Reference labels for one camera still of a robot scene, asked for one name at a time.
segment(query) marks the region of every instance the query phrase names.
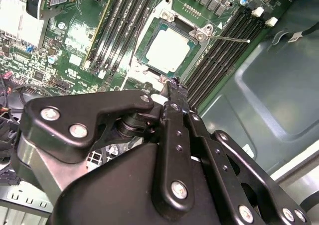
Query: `screw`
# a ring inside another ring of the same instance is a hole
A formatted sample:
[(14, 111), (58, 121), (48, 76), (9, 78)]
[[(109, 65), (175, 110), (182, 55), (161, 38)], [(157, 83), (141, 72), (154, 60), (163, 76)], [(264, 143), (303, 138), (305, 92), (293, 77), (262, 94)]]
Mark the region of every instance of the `screw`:
[(252, 215), (251, 211), (246, 206), (240, 205), (239, 208), (238, 208), (238, 211), (239, 211), (241, 217), (246, 222), (251, 224), (254, 221), (254, 218), (253, 218), (253, 215)]
[(168, 15), (167, 12), (163, 12), (163, 13), (161, 14), (161, 16), (162, 16), (162, 18), (165, 19), (165, 20), (168, 20), (168, 19), (169, 19), (169, 15)]
[(171, 190), (178, 199), (185, 199), (187, 197), (187, 189), (179, 181), (172, 182)]
[(201, 41), (203, 39), (204, 39), (204, 34), (202, 33), (197, 34), (197, 40)]
[(40, 112), (40, 114), (45, 120), (57, 120), (60, 118), (60, 113), (53, 108), (45, 108)]
[(300, 218), (301, 221), (303, 221), (304, 223), (306, 222), (305, 216), (299, 210), (295, 209), (295, 214), (298, 218)]
[(72, 125), (69, 131), (75, 138), (84, 138), (88, 135), (88, 130), (81, 124)]
[(194, 118), (194, 120), (199, 120), (199, 117), (196, 114), (193, 114), (193, 118)]
[(147, 103), (150, 102), (149, 97), (146, 95), (141, 96), (141, 99), (142, 99), (142, 101), (145, 101)]
[(295, 220), (293, 214), (288, 209), (283, 208), (283, 213), (289, 221), (293, 222)]
[(178, 111), (178, 110), (179, 110), (178, 105), (176, 105), (176, 104), (170, 104), (170, 106), (171, 106), (175, 111)]
[(228, 140), (227, 136), (226, 136), (224, 133), (221, 133), (221, 134), (220, 134), (220, 137), (221, 137), (223, 140)]

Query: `white label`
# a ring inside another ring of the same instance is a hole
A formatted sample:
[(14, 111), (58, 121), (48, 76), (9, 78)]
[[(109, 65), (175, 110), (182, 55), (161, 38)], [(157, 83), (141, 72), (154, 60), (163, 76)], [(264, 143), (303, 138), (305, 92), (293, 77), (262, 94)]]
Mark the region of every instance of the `white label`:
[(50, 1), (50, 6), (56, 5), (56, 4), (60, 4), (60, 3), (64, 3), (67, 2), (68, 0), (51, 0)]
[(295, 32), (293, 37), (289, 39), (288, 42), (296, 42), (300, 37), (302, 37), (302, 32)]
[(81, 61), (82, 61), (82, 58), (78, 57), (77, 55), (72, 54), (70, 56), (69, 63), (72, 63), (74, 65), (80, 66)]
[(251, 150), (249, 144), (246, 144), (244, 147), (243, 147), (243, 150), (252, 158), (255, 157), (254, 155), (254, 152)]

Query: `cable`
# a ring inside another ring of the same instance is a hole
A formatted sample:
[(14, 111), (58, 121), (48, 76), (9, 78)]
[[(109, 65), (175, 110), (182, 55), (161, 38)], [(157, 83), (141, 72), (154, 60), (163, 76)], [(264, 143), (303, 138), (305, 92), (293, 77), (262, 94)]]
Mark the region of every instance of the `cable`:
[(19, 90), (19, 89), (21, 89), (21, 88), (28, 88), (28, 87), (30, 87), (30, 88), (32, 88), (32, 87), (35, 87), (35, 88), (37, 88), (37, 89), (39, 89), (39, 90), (41, 90), (41, 91), (43, 91), (43, 92), (45, 92), (45, 93), (47, 93), (49, 96), (53, 96), (48, 90), (46, 90), (45, 88), (43, 88), (43, 87), (41, 87), (41, 86), (38, 86), (38, 85), (33, 85), (33, 84), (24, 84), (24, 85), (21, 85), (21, 86), (17, 86), (17, 87), (14, 87), (13, 89), (12, 89), (12, 91), (14, 92), (14, 91), (17, 91), (17, 90)]
[(222, 37), (222, 36), (209, 36), (209, 38), (212, 38), (212, 39), (220, 39), (220, 40), (227, 40), (227, 41), (233, 41), (233, 42), (245, 42), (245, 43), (250, 43), (250, 40), (249, 40), (249, 39), (238, 39), (238, 38)]

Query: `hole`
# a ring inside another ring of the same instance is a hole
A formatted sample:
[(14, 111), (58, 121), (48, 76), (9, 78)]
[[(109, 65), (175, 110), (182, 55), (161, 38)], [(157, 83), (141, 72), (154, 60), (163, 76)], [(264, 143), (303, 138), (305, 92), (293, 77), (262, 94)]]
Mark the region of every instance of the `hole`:
[(258, 213), (258, 215), (261, 216), (259, 208), (258, 208), (258, 200), (257, 200), (257, 195), (255, 191), (246, 183), (241, 183), (240, 185), (243, 188), (250, 205)]
[(230, 157), (227, 157), (227, 158), (228, 158), (228, 160), (229, 160), (229, 162), (230, 162), (230, 165), (231, 165), (231, 167), (233, 168), (233, 170), (234, 170), (236, 176), (238, 176), (239, 173), (240, 173), (240, 168), (239, 168), (239, 166), (235, 163), (235, 161), (234, 161), (232, 158), (230, 158)]
[(183, 147), (181, 147), (180, 145), (176, 146), (176, 150), (178, 152), (182, 152), (183, 151)]

